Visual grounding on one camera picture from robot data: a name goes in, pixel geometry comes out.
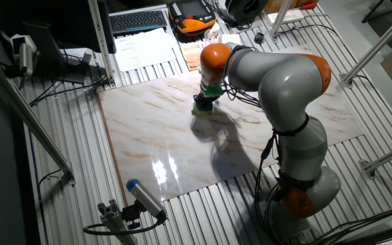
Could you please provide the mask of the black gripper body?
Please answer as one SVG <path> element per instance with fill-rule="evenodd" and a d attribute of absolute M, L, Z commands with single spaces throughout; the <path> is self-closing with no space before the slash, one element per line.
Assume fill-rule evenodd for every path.
<path fill-rule="evenodd" d="M 219 98 L 219 96 L 215 96 L 215 97 L 206 97 L 203 94 L 197 94 L 194 95 L 194 101 L 199 101 L 201 103 L 202 106 L 207 106 L 207 103 L 209 102 L 214 102 Z"/>

